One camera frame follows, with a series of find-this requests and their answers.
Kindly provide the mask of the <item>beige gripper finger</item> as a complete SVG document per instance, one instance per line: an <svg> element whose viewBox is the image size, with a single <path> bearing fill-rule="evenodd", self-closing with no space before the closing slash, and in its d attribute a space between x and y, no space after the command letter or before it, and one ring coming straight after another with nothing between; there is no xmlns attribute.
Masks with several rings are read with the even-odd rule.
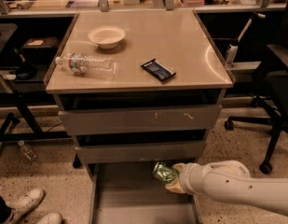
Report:
<svg viewBox="0 0 288 224"><path fill-rule="evenodd" d="M174 179L171 183L166 184L165 188L168 191L173 192L173 193L185 194L185 191L181 187L181 184L178 178Z"/></svg>
<svg viewBox="0 0 288 224"><path fill-rule="evenodd" d="M179 173L182 172L183 168L185 167L184 163L175 163L172 168L177 170Z"/></svg>

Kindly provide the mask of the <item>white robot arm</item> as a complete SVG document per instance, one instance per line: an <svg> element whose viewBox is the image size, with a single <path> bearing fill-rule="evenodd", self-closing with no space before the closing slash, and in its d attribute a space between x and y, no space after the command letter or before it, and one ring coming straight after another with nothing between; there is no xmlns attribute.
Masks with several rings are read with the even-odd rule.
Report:
<svg viewBox="0 0 288 224"><path fill-rule="evenodd" d="M177 163L179 176L165 188L180 194L205 194L220 203L244 204L288 217L288 178L253 178L239 161L204 165Z"/></svg>

